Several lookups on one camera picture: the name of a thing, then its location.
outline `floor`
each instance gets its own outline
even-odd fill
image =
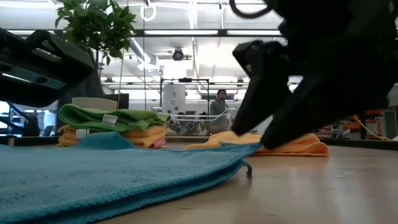
[[[231,180],[102,224],[398,223],[398,152],[330,147],[330,157],[250,157]]]

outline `potted plant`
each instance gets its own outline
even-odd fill
[[[115,0],[60,0],[55,27],[65,19],[64,38],[87,52],[95,51],[95,71],[98,72],[100,52],[109,65],[111,57],[123,58],[122,49],[128,50],[134,34],[132,23],[136,15],[129,7],[121,8]]]

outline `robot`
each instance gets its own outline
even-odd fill
[[[273,115],[261,143],[274,149],[320,126],[365,110],[387,108],[398,81],[397,0],[263,0],[287,39],[239,44],[235,59],[251,78],[232,130],[242,135]],[[291,75],[303,80],[292,93]]]

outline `teal towel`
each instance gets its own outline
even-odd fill
[[[258,147],[145,150],[115,132],[68,149],[0,146],[0,223],[88,223],[179,198],[242,166],[251,175],[243,158]]]
[[[114,125],[103,122],[104,115],[117,116]],[[99,132],[105,131],[130,131],[133,129],[146,130],[151,125],[165,125],[170,121],[170,116],[158,114],[151,110],[103,111],[98,109],[85,109],[73,104],[61,107],[60,119],[74,128],[92,129]]]

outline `person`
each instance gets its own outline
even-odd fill
[[[229,108],[229,106],[225,103],[226,99],[226,90],[218,90],[217,99],[211,102],[210,105],[210,115],[221,115],[225,110]],[[228,120],[227,116],[220,116],[211,124],[211,132],[213,134],[220,133],[226,131],[228,129]]]

